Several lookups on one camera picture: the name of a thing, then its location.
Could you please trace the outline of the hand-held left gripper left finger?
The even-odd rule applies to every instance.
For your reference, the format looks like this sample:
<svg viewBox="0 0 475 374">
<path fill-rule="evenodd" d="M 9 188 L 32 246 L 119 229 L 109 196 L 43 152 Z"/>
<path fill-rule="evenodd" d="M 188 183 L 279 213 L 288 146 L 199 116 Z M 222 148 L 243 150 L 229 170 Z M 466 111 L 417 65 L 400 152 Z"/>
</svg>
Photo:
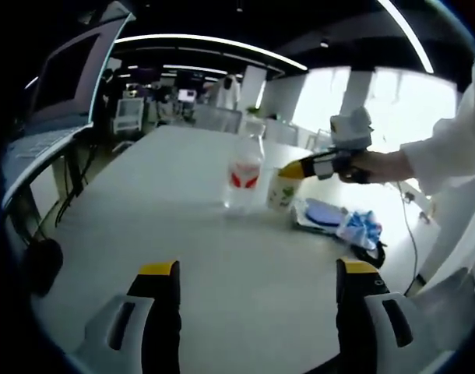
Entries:
<svg viewBox="0 0 475 374">
<path fill-rule="evenodd" d="M 88 373 L 179 373 L 180 304 L 177 260 L 141 266 L 88 321 L 76 358 Z"/>
</svg>

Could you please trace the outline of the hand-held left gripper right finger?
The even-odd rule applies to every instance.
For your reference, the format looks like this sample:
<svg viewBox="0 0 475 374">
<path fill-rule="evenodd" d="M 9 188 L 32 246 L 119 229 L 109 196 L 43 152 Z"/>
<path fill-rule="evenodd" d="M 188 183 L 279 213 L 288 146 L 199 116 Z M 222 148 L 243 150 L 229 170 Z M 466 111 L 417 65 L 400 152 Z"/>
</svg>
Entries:
<svg viewBox="0 0 475 374">
<path fill-rule="evenodd" d="M 391 292 L 370 263 L 336 261 L 338 373 L 419 373 L 427 366 L 427 323 Z"/>
</svg>

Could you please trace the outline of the person's right hand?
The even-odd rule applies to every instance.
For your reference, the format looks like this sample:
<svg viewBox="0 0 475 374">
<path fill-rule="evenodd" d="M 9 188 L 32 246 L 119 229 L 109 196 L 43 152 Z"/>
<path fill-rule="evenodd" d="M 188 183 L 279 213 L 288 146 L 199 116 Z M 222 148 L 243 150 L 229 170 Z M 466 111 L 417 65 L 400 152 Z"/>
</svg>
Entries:
<svg viewBox="0 0 475 374">
<path fill-rule="evenodd" d="M 402 150 L 391 153 L 368 151 L 355 155 L 346 171 L 338 173 L 341 181 L 355 183 L 355 170 L 368 173 L 368 183 L 402 182 L 414 178 L 415 174 Z"/>
</svg>

